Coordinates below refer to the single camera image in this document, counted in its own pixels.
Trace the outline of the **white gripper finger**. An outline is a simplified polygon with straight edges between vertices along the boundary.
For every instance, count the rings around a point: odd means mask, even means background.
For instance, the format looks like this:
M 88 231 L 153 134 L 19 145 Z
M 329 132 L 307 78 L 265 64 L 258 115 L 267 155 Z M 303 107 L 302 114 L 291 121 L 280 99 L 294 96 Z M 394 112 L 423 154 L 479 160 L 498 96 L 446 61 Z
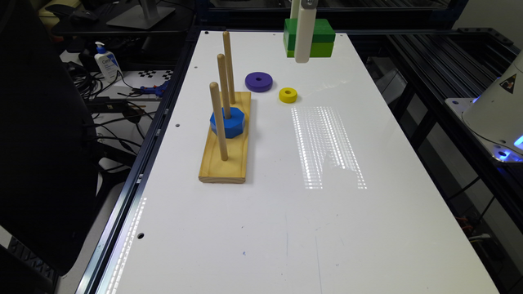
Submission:
M 291 1 L 290 19 L 297 19 L 300 7 L 300 0 Z
M 294 58 L 297 63 L 307 63 L 310 59 L 316 8 L 317 0 L 300 0 L 294 50 Z

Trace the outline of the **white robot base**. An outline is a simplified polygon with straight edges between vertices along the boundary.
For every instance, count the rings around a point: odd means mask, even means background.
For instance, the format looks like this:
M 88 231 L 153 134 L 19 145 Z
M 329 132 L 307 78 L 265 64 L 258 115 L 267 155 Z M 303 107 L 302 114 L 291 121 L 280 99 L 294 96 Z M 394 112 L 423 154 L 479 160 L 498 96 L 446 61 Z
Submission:
M 494 159 L 522 162 L 522 55 L 477 98 L 445 103 Z

